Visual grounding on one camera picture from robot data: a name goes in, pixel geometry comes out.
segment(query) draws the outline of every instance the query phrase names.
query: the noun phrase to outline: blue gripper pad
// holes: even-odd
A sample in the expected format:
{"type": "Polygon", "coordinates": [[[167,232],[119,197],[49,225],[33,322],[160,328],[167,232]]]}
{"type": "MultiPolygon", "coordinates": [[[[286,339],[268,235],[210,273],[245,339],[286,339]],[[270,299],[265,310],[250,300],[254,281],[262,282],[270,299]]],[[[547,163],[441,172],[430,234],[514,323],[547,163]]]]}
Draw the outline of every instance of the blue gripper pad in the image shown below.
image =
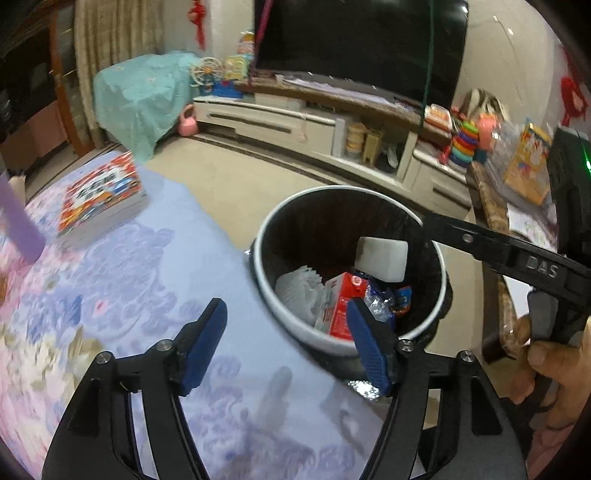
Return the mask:
{"type": "Polygon", "coordinates": [[[228,308],[222,299],[212,299],[199,320],[186,324],[175,338],[179,366],[184,369],[179,395],[185,397],[203,381],[207,367],[228,322],[228,308]]]}
{"type": "Polygon", "coordinates": [[[389,352],[384,352],[384,348],[389,348],[392,343],[389,338],[393,337],[388,325],[378,322],[363,302],[363,299],[351,299],[347,304],[347,325],[353,336],[353,341],[359,352],[361,364],[365,368],[368,380],[379,390],[380,395],[388,395],[392,388],[392,381],[389,376],[388,357],[394,353],[394,345],[389,352]],[[370,328],[368,322],[373,322],[374,328],[370,328]],[[383,336],[379,345],[374,337],[376,332],[372,330],[385,327],[380,335],[383,336]]]}

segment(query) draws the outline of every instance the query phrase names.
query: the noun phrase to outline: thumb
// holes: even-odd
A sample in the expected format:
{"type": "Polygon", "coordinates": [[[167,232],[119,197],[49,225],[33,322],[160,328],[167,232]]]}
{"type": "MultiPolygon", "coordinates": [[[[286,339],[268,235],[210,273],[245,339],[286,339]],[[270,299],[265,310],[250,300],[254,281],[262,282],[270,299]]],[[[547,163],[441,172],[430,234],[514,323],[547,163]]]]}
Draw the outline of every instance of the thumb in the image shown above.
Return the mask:
{"type": "Polygon", "coordinates": [[[567,387],[580,381],[579,357],[578,348],[552,342],[535,342],[527,353],[531,368],[567,387]]]}

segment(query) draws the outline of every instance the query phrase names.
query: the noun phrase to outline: green cord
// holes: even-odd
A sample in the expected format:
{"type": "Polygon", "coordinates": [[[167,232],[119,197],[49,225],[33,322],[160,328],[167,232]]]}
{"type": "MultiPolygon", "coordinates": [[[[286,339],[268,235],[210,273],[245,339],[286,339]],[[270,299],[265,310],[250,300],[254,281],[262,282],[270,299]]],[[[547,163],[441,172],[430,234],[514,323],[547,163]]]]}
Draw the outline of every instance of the green cord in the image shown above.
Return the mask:
{"type": "Polygon", "coordinates": [[[435,6],[434,0],[429,0],[429,59],[427,62],[427,80],[425,81],[425,91],[423,93],[423,105],[421,107],[421,123],[419,130],[423,129],[425,123],[425,108],[427,107],[427,96],[431,86],[431,75],[433,74],[433,54],[435,51],[435,6]]]}

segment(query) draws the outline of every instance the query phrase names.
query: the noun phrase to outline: red and white box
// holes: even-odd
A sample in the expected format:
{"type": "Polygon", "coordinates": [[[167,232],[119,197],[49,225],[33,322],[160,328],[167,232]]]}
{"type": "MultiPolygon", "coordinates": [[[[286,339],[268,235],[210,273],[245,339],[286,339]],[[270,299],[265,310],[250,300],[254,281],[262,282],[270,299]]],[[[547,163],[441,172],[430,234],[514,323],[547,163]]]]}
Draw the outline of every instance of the red and white box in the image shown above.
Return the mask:
{"type": "Polygon", "coordinates": [[[336,338],[353,340],[347,326],[347,302],[357,297],[363,298],[367,287],[367,280],[350,273],[343,273],[326,282],[314,328],[336,338]]]}

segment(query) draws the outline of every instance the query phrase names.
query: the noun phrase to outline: wooden shelf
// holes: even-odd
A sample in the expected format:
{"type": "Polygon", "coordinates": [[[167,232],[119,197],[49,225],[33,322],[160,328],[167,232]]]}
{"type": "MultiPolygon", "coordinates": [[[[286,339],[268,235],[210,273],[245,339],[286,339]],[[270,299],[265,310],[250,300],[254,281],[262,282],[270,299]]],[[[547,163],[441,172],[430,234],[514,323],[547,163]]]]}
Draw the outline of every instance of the wooden shelf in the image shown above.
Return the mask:
{"type": "Polygon", "coordinates": [[[287,82],[277,83],[274,79],[254,78],[252,79],[252,83],[249,83],[248,80],[241,80],[240,82],[235,83],[235,87],[236,90],[243,93],[280,95],[343,109],[357,115],[376,119],[380,122],[389,123],[396,127],[414,132],[420,135],[421,138],[442,147],[448,146],[452,140],[451,134],[427,123],[424,124],[423,129],[421,130],[419,128],[421,118],[418,113],[398,109],[393,105],[389,106],[381,103],[373,103],[357,98],[324,92],[322,90],[301,87],[287,82]]]}

